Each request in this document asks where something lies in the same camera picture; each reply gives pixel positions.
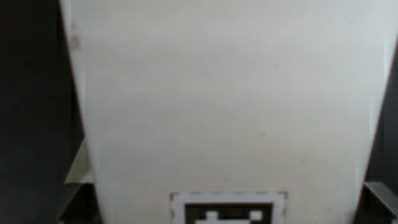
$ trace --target white surface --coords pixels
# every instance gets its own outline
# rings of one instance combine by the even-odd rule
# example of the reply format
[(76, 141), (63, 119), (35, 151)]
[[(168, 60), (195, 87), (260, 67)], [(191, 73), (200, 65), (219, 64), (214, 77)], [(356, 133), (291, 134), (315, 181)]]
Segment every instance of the white surface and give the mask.
[[(173, 222), (172, 224), (184, 224), (184, 205), (200, 204), (200, 203), (260, 203), (271, 204), (271, 223), (283, 224), (283, 193), (177, 193), (172, 194), (172, 213), (173, 213)], [(216, 213), (209, 213), (211, 220), (216, 219)], [(257, 219), (257, 213), (250, 213), (250, 219)]]
[(170, 223), (193, 191), (285, 191), (285, 224), (347, 224), (398, 1), (68, 1), (106, 224)]

